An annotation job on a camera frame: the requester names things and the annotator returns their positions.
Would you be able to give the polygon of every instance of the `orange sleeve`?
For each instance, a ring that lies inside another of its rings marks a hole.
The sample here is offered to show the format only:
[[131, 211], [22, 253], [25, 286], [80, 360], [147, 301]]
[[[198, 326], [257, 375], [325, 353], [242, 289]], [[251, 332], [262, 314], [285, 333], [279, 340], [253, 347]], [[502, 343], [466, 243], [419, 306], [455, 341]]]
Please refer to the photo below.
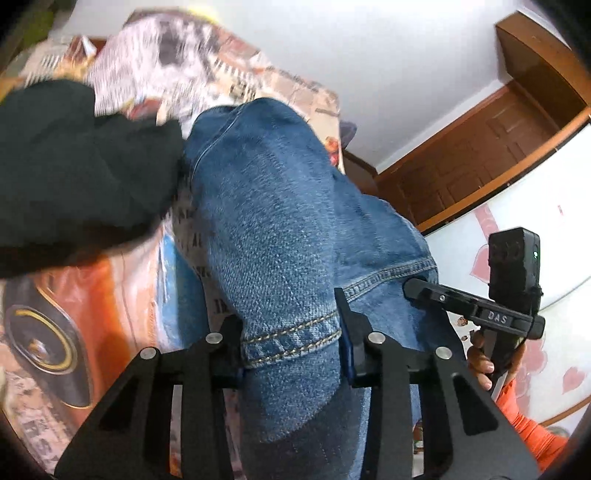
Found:
[[542, 425], [519, 412], [515, 396], [515, 380], [503, 387], [496, 404], [530, 449], [540, 469], [546, 470], [562, 451], [568, 439], [550, 433]]

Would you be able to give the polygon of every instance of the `jeans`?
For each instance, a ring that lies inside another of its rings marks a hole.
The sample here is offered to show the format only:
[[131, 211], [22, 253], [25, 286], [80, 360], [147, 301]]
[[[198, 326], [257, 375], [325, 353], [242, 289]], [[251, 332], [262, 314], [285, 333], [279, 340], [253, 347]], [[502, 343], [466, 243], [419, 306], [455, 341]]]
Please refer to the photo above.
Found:
[[[246, 476], [359, 478], [370, 392], [341, 375], [334, 288], [402, 346], [446, 345], [464, 358], [445, 312], [402, 294], [411, 275], [437, 281], [426, 241], [331, 167], [312, 130], [276, 100], [202, 113], [185, 156], [209, 267], [245, 322]], [[416, 388], [411, 401], [416, 421]]]

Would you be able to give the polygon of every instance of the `metal bolt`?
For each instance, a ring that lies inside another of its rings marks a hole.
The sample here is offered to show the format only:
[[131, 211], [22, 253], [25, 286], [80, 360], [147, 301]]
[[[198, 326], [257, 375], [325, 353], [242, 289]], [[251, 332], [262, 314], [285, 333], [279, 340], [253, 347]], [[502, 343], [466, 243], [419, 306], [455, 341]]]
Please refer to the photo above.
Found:
[[446, 346], [438, 346], [435, 350], [435, 355], [442, 360], [449, 360], [452, 357], [452, 351]]
[[223, 335], [220, 332], [212, 332], [208, 333], [205, 337], [205, 341], [207, 343], [211, 343], [212, 345], [217, 345], [223, 340]]
[[144, 348], [140, 353], [139, 353], [140, 357], [143, 358], [144, 360], [150, 360], [151, 358], [154, 358], [156, 356], [156, 349], [153, 347], [147, 347]]
[[382, 332], [371, 332], [368, 335], [368, 340], [372, 343], [377, 343], [381, 345], [386, 341], [386, 336]]

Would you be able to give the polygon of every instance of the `black bracket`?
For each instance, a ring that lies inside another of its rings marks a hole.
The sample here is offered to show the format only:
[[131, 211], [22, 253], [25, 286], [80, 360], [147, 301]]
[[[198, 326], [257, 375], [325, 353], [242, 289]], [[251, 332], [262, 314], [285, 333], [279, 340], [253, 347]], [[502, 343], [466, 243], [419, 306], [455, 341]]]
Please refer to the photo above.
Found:
[[465, 362], [444, 346], [435, 353], [403, 348], [352, 312], [341, 288], [335, 299], [343, 373], [353, 388], [372, 389], [362, 480], [412, 478], [411, 384], [419, 386], [423, 417], [425, 473], [418, 478], [538, 478], [535, 459]]
[[183, 479], [230, 480], [222, 388], [239, 388], [242, 321], [227, 317], [187, 350], [144, 348], [82, 424], [56, 466], [60, 480], [174, 480], [173, 387], [183, 386]]
[[[485, 335], [484, 353], [495, 365], [495, 371], [488, 375], [495, 400], [511, 366], [515, 348], [525, 339], [537, 340], [544, 334], [546, 320], [537, 314], [537, 309], [528, 313], [517, 312], [494, 301], [445, 285], [429, 283], [422, 278], [409, 278], [403, 290], [404, 297], [417, 307], [439, 306], [482, 327]], [[539, 308], [543, 295], [541, 288], [538, 286], [532, 289], [529, 295], [530, 304]]]

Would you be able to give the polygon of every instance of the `black cloth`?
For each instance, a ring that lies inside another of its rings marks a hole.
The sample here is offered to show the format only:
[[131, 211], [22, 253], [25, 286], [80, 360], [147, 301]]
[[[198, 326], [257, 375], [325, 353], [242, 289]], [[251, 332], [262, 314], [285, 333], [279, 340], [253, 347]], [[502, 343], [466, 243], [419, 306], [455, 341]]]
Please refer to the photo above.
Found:
[[0, 277], [92, 260], [150, 234], [183, 154], [177, 121], [95, 117], [92, 88], [41, 82], [0, 104]]

